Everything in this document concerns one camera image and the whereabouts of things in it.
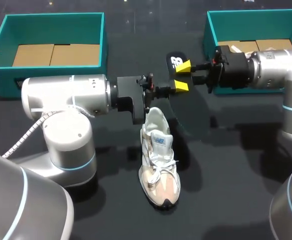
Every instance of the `sneaker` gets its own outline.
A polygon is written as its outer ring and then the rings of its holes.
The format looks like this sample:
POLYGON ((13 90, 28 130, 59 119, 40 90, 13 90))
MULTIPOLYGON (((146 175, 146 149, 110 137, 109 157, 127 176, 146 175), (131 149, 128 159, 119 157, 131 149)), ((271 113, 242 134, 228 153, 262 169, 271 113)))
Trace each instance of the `sneaker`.
POLYGON ((139 179, 148 199, 159 207, 171 207, 180 194, 180 179, 172 150, 168 122, 157 107, 146 115, 140 131, 142 166, 139 179))

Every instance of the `shoe sole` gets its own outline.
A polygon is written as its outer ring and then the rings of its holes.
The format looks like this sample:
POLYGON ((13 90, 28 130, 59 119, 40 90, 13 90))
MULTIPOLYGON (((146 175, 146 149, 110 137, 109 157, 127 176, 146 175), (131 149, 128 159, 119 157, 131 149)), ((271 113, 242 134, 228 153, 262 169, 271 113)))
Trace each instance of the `shoe sole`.
MULTIPOLYGON (((141 143, 141 145, 142 145, 142 129, 140 130, 140 143, 141 143)), ((144 191, 144 193, 145 193, 145 195, 146 195, 146 197, 147 197, 147 200, 148 200, 148 202, 154 207, 154 208, 156 208, 156 209, 160 209, 160 210, 169 210, 169 209, 171 209, 171 208, 173 208, 177 203, 178 203, 178 200, 174 203, 174 204, 172 204, 168 199, 166 199, 165 201, 164 201, 164 203, 162 204, 162 205, 158 205, 158 204, 156 204, 154 201, 152 201, 152 199, 148 196, 148 194, 147 194, 147 191, 146 191, 146 189, 145 189, 145 186, 144 186, 144 184, 143 184, 143 181, 142 181, 142 166, 140 167, 140 169, 139 169, 139 171, 138 171, 138 176, 139 176, 139 181, 140 181, 140 184, 141 184, 141 187, 142 187, 142 189, 143 189, 143 191, 144 191)))

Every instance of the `shoe lace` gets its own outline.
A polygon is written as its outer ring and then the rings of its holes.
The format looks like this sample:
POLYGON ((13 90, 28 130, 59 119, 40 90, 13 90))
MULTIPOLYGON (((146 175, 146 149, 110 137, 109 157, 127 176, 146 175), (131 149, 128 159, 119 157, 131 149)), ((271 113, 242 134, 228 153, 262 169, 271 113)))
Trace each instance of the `shoe lace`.
POLYGON ((153 186, 160 180, 161 173, 166 172, 166 173, 169 173, 174 178, 174 180, 177 183, 178 188, 180 189, 177 176, 172 172, 174 166, 176 165, 176 162, 178 162, 174 160, 174 151, 172 150, 171 156, 164 156, 163 158, 164 160, 168 160, 168 161, 167 162, 159 161, 158 156, 157 155, 154 156, 153 153, 149 155, 150 164, 155 172, 152 176, 148 178, 148 184, 150 186, 153 186))

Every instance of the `shoe tongue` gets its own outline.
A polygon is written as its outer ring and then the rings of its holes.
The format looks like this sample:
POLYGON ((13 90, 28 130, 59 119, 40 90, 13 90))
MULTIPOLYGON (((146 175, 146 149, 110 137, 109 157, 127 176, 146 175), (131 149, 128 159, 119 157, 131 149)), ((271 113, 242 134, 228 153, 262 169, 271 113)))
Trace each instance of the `shoe tongue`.
POLYGON ((161 156, 171 155, 172 135, 165 135, 161 131, 153 130, 151 132, 152 151, 161 156))

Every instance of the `teal bin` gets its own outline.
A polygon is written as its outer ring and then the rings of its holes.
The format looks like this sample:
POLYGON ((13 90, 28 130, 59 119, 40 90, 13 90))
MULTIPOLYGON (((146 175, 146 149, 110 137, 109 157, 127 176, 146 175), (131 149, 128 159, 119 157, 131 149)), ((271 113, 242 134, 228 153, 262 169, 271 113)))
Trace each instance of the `teal bin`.
MULTIPOLYGON (((292 43, 292 9, 208 11, 203 50, 206 59, 213 58, 215 47, 223 41, 290 39, 292 43)), ((244 88, 214 89, 215 94, 278 93, 283 90, 244 88)))
POLYGON ((6 15, 0 27, 0 98, 20 98, 17 82, 29 77, 107 73, 104 13, 6 15), (99 44, 98 65, 14 66, 19 45, 99 44))

